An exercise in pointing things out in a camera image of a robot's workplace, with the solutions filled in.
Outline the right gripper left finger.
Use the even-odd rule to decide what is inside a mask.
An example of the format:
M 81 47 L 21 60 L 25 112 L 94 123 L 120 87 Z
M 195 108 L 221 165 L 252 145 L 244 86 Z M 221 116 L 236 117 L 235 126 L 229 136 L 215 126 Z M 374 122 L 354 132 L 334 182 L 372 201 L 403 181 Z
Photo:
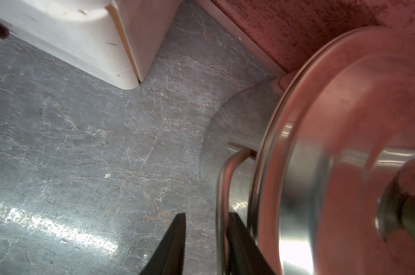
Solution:
M 182 275 L 186 244 L 186 214 L 175 216 L 140 275 Z

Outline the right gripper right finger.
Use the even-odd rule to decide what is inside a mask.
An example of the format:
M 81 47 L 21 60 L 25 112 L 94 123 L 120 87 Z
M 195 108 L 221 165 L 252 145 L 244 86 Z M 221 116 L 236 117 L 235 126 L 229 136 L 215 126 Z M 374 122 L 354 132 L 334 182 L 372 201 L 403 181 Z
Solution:
M 229 213 L 229 272 L 232 275 L 274 275 L 237 213 Z

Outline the stainless steel pot lid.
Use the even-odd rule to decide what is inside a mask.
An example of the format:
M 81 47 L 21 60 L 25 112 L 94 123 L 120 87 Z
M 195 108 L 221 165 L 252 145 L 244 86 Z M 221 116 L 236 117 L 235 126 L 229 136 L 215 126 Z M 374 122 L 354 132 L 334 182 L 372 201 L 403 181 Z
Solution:
M 277 275 L 415 275 L 415 38 L 355 29 L 290 82 L 249 226 Z

